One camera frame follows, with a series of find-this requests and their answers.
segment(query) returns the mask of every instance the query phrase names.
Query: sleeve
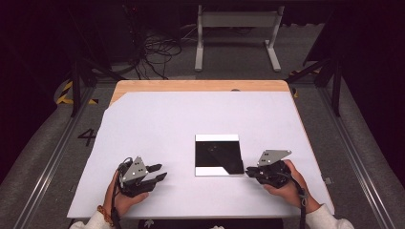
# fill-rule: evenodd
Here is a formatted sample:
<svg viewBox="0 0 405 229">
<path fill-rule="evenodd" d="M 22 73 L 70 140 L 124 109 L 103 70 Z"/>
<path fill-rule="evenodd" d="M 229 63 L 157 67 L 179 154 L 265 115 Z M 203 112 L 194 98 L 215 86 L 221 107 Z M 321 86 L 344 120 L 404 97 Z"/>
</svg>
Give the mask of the sleeve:
<svg viewBox="0 0 405 229">
<path fill-rule="evenodd" d="M 325 204 L 307 214 L 307 225 L 311 229 L 354 229 L 352 224 L 346 219 L 336 219 Z"/>
<path fill-rule="evenodd" d="M 104 220 L 104 216 L 96 211 L 87 224 L 82 221 L 75 222 L 70 229 L 110 229 L 110 224 Z"/>
</svg>

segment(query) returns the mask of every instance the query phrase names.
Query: metal rail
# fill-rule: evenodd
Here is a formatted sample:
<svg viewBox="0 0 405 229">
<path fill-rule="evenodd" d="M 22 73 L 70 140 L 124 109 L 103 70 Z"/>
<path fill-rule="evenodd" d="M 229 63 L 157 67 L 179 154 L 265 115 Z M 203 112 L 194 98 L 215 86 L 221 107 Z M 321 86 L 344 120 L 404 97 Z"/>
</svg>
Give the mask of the metal rail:
<svg viewBox="0 0 405 229">
<path fill-rule="evenodd" d="M 387 212 L 382 199 L 377 193 L 374 183 L 370 178 L 366 167 L 361 161 L 361 158 L 352 143 L 352 140 L 346 130 L 342 119 L 334 114 L 333 108 L 330 105 L 330 95 L 328 94 L 328 90 L 326 88 L 318 88 L 317 90 L 324 102 L 325 107 L 327 107 L 328 109 L 328 113 L 333 120 L 333 123 L 343 140 L 343 143 L 345 144 L 348 159 L 354 169 L 355 174 L 357 175 L 358 181 L 364 191 L 364 194 L 366 195 L 366 198 L 373 209 L 379 226 L 381 228 L 395 229 L 396 227 L 389 213 Z"/>
<path fill-rule="evenodd" d="M 42 172 L 42 175 L 39 177 L 39 180 L 36 182 L 36 185 L 31 193 L 31 196 L 27 201 L 23 211 L 21 212 L 17 222 L 14 224 L 13 227 L 14 229 L 28 228 L 33 215 L 35 214 L 42 198 L 47 192 L 47 189 L 53 179 L 53 175 L 56 172 L 60 160 L 62 159 L 63 154 L 66 151 L 67 143 L 69 142 L 72 132 L 75 129 L 77 121 L 83 114 L 84 108 L 85 106 L 87 106 L 87 101 L 91 99 L 94 90 L 95 90 L 94 88 L 85 89 L 82 96 L 80 108 L 78 109 L 75 117 L 71 117 L 69 119 L 69 122 L 62 134 L 62 137 L 59 139 L 55 149 L 53 150 L 53 154 L 51 155 L 50 160 L 45 166 L 45 169 Z"/>
</svg>

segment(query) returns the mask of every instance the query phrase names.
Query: white table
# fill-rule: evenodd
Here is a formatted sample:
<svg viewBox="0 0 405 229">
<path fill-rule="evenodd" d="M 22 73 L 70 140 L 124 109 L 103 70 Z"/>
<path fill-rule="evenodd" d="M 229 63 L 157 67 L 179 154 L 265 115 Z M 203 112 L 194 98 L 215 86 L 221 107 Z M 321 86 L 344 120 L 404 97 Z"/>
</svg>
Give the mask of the white table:
<svg viewBox="0 0 405 229">
<path fill-rule="evenodd" d="M 146 179 L 163 172 L 168 175 L 147 200 L 128 212 L 127 218 L 282 218 L 299 215 L 299 209 L 271 196 L 247 175 L 195 177 L 197 134 L 239 135 L 245 167 L 255 166 L 263 150 L 291 150 L 288 158 L 306 179 L 312 195 L 326 203 L 334 213 L 284 81 L 138 82 L 124 81 L 117 85 L 113 96 L 117 101 L 104 114 L 68 218 L 89 218 L 94 213 L 104 200 L 114 170 L 128 156 L 141 156 L 146 165 L 163 165 L 160 171 Z M 222 92 L 157 92 L 209 91 L 210 88 Z M 226 92 L 230 89 L 241 92 Z M 124 94 L 122 90 L 137 92 Z"/>
</svg>

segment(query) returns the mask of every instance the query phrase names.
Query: number 4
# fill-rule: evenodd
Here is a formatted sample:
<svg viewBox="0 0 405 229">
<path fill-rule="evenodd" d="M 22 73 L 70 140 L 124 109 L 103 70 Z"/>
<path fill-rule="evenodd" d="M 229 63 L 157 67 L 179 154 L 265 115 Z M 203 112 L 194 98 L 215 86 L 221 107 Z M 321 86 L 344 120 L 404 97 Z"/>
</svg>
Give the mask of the number 4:
<svg viewBox="0 0 405 229">
<path fill-rule="evenodd" d="M 86 147 L 90 145 L 90 142 L 92 141 L 92 138 L 96 138 L 96 135 L 93 135 L 95 130 L 89 129 L 85 133 L 79 135 L 77 138 L 85 138 L 87 139 Z"/>
</svg>

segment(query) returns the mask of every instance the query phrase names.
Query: hand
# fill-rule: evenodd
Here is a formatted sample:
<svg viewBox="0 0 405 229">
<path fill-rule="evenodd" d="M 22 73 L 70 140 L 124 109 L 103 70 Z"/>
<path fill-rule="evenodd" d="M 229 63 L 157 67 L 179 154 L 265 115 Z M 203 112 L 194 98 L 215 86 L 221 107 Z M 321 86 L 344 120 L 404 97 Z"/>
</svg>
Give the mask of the hand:
<svg viewBox="0 0 405 229">
<path fill-rule="evenodd" d="M 107 213 L 111 214 L 112 208 L 112 195 L 114 192 L 114 186 L 116 185 L 116 177 L 118 176 L 118 172 L 114 174 L 113 180 L 111 180 L 110 185 L 108 186 L 107 192 L 104 198 L 103 208 L 107 211 Z M 124 216 L 128 210 L 131 208 L 132 205 L 142 202 L 149 196 L 149 193 L 142 193 L 133 198 L 128 198 L 127 196 L 123 195 L 122 193 L 118 193 L 115 199 L 115 206 L 118 211 L 118 216 Z"/>
<path fill-rule="evenodd" d="M 294 164 L 290 160 L 284 160 L 286 165 L 289 167 L 291 170 L 291 175 L 292 177 L 300 184 L 301 188 L 305 189 L 308 199 L 307 199 L 307 213 L 311 213 L 318 208 L 321 207 L 321 205 L 310 195 L 307 183 L 305 182 L 303 176 L 295 169 Z M 301 208 L 301 199 L 298 196 L 298 191 L 297 188 L 295 187 L 295 184 L 293 181 L 289 181 L 285 186 L 276 189 L 271 185 L 265 184 L 263 187 L 272 195 L 279 196 L 283 198 L 287 203 L 296 206 L 298 208 Z"/>
</svg>

